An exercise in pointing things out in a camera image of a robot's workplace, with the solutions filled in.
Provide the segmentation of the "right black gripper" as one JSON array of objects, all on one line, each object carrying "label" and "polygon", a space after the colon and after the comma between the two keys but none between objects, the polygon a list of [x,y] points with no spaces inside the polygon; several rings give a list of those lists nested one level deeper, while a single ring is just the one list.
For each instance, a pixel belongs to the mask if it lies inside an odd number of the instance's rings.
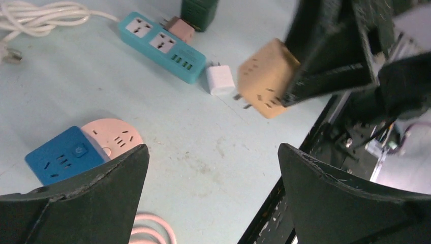
[{"label": "right black gripper", "polygon": [[430,51],[407,27],[430,1],[299,1],[285,46],[299,61],[282,105],[378,86],[385,64]]}]

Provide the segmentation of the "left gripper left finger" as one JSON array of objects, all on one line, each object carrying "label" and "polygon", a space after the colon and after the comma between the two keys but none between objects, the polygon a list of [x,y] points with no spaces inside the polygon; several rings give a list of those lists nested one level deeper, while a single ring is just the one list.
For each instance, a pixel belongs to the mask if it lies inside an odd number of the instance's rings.
[{"label": "left gripper left finger", "polygon": [[1,196],[1,243],[128,243],[149,165],[141,144],[26,194]]}]

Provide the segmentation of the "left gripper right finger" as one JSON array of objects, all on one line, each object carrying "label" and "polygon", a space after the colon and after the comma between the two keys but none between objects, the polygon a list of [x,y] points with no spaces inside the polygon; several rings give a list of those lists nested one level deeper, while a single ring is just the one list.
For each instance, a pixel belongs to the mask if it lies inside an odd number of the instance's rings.
[{"label": "left gripper right finger", "polygon": [[299,243],[430,243],[430,195],[362,179],[287,143],[278,158]]}]

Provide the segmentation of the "blue cube socket adapter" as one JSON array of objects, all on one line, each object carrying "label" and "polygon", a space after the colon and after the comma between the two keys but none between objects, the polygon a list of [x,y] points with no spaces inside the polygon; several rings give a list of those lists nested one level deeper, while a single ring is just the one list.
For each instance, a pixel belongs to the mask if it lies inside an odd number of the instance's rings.
[{"label": "blue cube socket adapter", "polygon": [[109,161],[104,150],[79,127],[72,126],[24,158],[42,185],[74,177]]}]

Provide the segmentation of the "yellow cube socket adapter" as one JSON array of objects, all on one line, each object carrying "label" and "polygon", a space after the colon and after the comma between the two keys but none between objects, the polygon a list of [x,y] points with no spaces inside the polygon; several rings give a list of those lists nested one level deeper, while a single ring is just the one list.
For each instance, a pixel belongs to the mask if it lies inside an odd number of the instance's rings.
[{"label": "yellow cube socket adapter", "polygon": [[267,119],[284,111],[282,97],[300,62],[284,43],[273,38],[237,69],[235,100],[244,99],[244,109],[255,108]]}]

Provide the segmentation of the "dark green cube socket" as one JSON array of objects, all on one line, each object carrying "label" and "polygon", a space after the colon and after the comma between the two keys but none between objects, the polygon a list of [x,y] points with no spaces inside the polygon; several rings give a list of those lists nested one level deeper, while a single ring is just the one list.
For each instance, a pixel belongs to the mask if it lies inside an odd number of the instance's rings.
[{"label": "dark green cube socket", "polygon": [[218,3],[218,0],[182,0],[180,18],[203,33],[213,22]]}]

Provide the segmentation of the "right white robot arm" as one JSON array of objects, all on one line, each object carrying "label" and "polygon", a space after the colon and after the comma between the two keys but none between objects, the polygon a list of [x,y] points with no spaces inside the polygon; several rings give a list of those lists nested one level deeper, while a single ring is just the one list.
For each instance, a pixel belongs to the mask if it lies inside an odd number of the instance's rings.
[{"label": "right white robot arm", "polygon": [[281,102],[357,93],[350,117],[412,118],[430,107],[430,52],[406,54],[394,18],[411,1],[299,1],[285,46],[299,61]]}]

